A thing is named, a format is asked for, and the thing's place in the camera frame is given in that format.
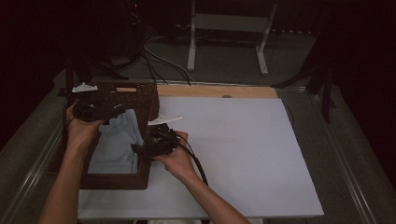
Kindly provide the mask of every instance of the fabric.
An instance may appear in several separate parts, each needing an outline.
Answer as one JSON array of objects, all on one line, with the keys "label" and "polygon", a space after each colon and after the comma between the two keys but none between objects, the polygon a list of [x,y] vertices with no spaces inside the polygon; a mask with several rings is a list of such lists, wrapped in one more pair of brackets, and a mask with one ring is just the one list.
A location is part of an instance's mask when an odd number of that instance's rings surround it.
[{"label": "fabric", "polygon": [[143,145],[135,112],[130,109],[99,127],[101,136],[93,152],[88,174],[134,174],[138,157],[131,144]]}]

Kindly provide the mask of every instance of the wicker basket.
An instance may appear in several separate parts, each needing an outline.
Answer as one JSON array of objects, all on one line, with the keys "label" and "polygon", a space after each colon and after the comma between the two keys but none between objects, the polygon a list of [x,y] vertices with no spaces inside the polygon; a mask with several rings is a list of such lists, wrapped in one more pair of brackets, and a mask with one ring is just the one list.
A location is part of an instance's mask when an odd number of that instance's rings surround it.
[{"label": "wicker basket", "polygon": [[[139,131],[145,144],[150,139],[147,132],[148,121],[158,118],[160,107],[155,84],[143,83],[92,83],[100,91],[112,92],[111,99],[115,105],[124,104],[136,113]],[[99,133],[92,141],[89,153],[85,158],[84,171],[81,178],[81,189],[146,189],[149,181],[150,160],[140,158],[138,171],[135,174],[87,174],[92,154],[99,140]],[[65,148],[60,143],[47,171],[48,175],[56,176],[61,168]]]}]

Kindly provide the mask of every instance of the white board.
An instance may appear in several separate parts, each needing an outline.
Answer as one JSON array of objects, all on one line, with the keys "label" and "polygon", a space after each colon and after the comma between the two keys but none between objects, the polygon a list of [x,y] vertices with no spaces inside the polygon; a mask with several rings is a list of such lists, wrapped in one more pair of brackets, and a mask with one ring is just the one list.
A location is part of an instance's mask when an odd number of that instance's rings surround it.
[{"label": "white board", "polygon": [[[323,215],[280,99],[160,97],[160,114],[189,133],[209,186],[246,217]],[[81,190],[78,218],[207,217],[187,190],[152,163],[145,190]]]}]

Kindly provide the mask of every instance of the metal stand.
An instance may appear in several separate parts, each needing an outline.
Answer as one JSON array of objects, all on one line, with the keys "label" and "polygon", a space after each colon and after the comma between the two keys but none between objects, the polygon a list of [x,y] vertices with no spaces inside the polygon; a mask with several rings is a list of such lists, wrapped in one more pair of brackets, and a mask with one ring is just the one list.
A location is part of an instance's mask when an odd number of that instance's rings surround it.
[{"label": "metal stand", "polygon": [[187,70],[193,71],[195,67],[195,29],[262,32],[262,42],[260,45],[256,46],[256,52],[257,59],[259,60],[260,73],[263,76],[268,76],[268,68],[263,51],[271,31],[276,8],[277,4],[273,4],[268,18],[202,14],[195,12],[195,0],[192,0],[191,41]]}]

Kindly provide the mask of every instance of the forearm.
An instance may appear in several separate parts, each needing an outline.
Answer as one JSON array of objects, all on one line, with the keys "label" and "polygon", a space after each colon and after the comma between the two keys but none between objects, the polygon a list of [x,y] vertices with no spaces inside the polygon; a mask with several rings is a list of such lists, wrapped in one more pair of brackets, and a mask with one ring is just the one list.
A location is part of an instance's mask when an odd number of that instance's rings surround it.
[{"label": "forearm", "polygon": [[209,215],[213,223],[249,223],[241,213],[223,200],[199,177],[188,179],[184,181],[184,184],[198,204]]},{"label": "forearm", "polygon": [[84,156],[68,148],[38,223],[77,223],[78,190]]}]

